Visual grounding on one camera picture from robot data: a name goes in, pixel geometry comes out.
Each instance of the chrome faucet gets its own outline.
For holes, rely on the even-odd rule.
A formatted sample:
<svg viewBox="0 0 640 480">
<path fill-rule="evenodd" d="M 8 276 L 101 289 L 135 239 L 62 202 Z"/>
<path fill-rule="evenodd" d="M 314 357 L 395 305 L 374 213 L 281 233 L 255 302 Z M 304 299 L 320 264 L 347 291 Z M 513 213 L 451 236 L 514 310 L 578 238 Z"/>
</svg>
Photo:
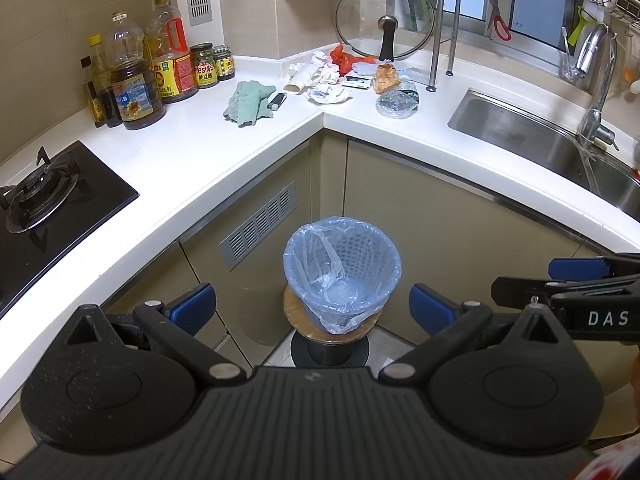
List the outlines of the chrome faucet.
<svg viewBox="0 0 640 480">
<path fill-rule="evenodd" d="M 613 147 L 618 150 L 619 148 L 616 146 L 615 141 L 616 134 L 600 123 L 602 120 L 602 107 L 604 106 L 604 101 L 607 98 L 607 93 L 611 86 L 613 70 L 616 67 L 616 57 L 618 56 L 616 33 L 613 32 L 608 25 L 599 23 L 591 34 L 588 35 L 582 45 L 580 54 L 578 54 L 575 67 L 581 74 L 587 75 L 596 59 L 598 48 L 604 38 L 608 38 L 609 40 L 609 57 L 607 57 L 605 73 L 593 93 L 589 109 L 580 122 L 578 139 L 581 138 L 583 142 L 590 144 L 593 144 L 595 139 L 600 139 L 606 144 L 612 144 Z"/>
</svg>

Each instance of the dish towel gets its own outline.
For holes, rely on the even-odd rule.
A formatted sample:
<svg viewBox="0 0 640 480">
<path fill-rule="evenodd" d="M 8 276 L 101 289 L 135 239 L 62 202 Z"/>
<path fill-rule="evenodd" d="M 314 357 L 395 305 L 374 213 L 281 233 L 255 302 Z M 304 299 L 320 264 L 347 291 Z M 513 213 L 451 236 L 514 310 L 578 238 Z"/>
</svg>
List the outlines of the dish towel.
<svg viewBox="0 0 640 480">
<path fill-rule="evenodd" d="M 229 99 L 229 106 L 222 113 L 225 118 L 235 121 L 238 126 L 255 124 L 260 117 L 273 117 L 267 108 L 269 96 L 276 91 L 273 85 L 265 86 L 257 81 L 241 81 Z"/>
</svg>

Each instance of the trash can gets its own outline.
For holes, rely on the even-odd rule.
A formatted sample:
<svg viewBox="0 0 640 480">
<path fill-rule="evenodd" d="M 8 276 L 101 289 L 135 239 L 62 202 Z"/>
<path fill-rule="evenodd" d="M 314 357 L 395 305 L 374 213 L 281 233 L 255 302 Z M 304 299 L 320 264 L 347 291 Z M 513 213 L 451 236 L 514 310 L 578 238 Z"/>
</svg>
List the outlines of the trash can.
<svg viewBox="0 0 640 480">
<path fill-rule="evenodd" d="M 332 217 L 303 225 L 289 239 L 284 273 L 322 328 L 355 330 L 380 311 L 401 275 L 400 254 L 377 227 Z"/>
</svg>

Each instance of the wooden stool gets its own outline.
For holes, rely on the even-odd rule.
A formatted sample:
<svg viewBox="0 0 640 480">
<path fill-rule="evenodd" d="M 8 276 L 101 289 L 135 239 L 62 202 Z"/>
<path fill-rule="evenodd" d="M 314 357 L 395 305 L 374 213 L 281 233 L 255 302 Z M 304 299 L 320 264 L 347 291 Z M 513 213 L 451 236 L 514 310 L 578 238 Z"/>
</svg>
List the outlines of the wooden stool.
<svg viewBox="0 0 640 480">
<path fill-rule="evenodd" d="M 298 368 L 364 366 L 369 357 L 367 333 L 376 325 L 381 310 L 367 317 L 356 330 L 331 334 L 318 328 L 305 305 L 289 288 L 284 289 L 284 314 L 296 333 L 291 339 L 291 358 Z"/>
</svg>

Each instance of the scissors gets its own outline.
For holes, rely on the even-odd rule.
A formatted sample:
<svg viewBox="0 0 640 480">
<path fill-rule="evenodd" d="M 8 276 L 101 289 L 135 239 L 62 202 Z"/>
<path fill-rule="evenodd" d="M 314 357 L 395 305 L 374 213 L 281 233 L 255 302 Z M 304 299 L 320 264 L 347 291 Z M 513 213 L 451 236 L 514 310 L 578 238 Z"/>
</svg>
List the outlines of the scissors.
<svg viewBox="0 0 640 480">
<path fill-rule="evenodd" d="M 492 10 L 491 10 L 491 16 L 489 17 L 489 22 L 487 24 L 486 30 L 489 31 L 493 23 L 495 33 L 498 35 L 498 38 L 500 38 L 503 41 L 510 41 L 511 32 L 509 31 L 509 27 L 507 26 L 507 24 L 502 19 L 502 16 L 500 15 L 500 9 L 498 8 L 498 0 L 489 0 L 489 3 L 491 4 Z"/>
</svg>

